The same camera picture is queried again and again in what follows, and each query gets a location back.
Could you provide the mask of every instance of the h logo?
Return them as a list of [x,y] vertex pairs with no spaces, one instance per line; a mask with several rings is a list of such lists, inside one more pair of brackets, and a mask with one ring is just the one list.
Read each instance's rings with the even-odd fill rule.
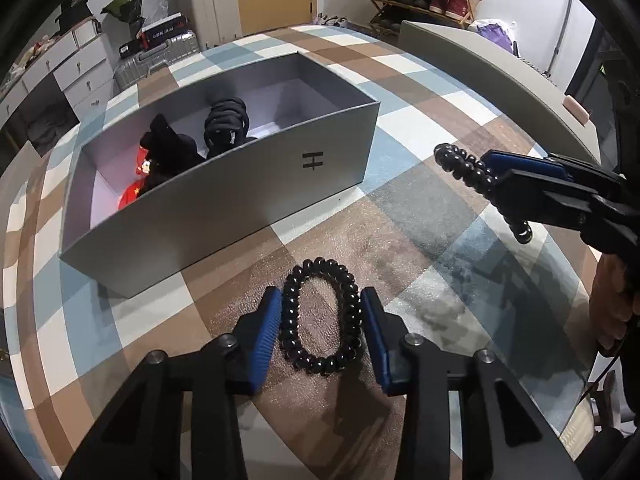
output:
[[317,156],[323,156],[324,152],[303,153],[302,158],[310,158],[311,162],[302,164],[303,168],[311,168],[312,171],[316,170],[316,166],[322,166],[322,160],[316,162]]

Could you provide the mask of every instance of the purple bag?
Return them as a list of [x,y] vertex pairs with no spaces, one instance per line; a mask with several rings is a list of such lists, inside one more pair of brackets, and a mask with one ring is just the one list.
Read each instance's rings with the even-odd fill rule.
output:
[[490,23],[489,25],[485,25],[484,27],[478,27],[478,34],[480,34],[480,36],[484,38],[487,38],[492,43],[501,46],[510,54],[513,54],[513,46],[511,45],[511,40],[507,36],[507,33],[497,23]]

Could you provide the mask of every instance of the white suitcase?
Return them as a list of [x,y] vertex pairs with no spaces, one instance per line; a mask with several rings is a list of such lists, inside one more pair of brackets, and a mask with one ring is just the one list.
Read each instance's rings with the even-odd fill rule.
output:
[[242,37],[238,0],[178,0],[202,50]]

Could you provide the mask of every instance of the human hand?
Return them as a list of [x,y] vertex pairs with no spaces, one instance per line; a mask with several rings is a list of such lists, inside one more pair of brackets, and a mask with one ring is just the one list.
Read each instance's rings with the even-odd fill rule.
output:
[[598,262],[589,298],[589,317],[599,343],[607,350],[626,333],[626,322],[640,314],[640,293],[631,296],[625,287],[626,265],[614,254]]

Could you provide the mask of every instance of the ridged blue pad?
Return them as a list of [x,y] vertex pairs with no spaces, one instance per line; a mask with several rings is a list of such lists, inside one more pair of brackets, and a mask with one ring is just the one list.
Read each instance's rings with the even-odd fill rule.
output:
[[256,311],[262,315],[262,323],[255,339],[254,350],[249,355],[248,379],[257,391],[264,384],[269,370],[269,362],[278,336],[282,317],[282,293],[279,288],[269,287]]
[[389,369],[389,355],[386,348],[384,338],[382,337],[382,329],[374,313],[371,299],[367,293],[367,289],[362,291],[360,295],[363,306],[363,328],[364,335],[367,339],[367,348],[371,357],[373,373],[376,376],[376,382],[387,395],[391,388],[391,374]]
[[509,170],[521,170],[551,176],[568,182],[573,181],[561,164],[541,158],[490,150],[481,157],[481,160],[488,168],[491,168],[496,177],[501,176]]

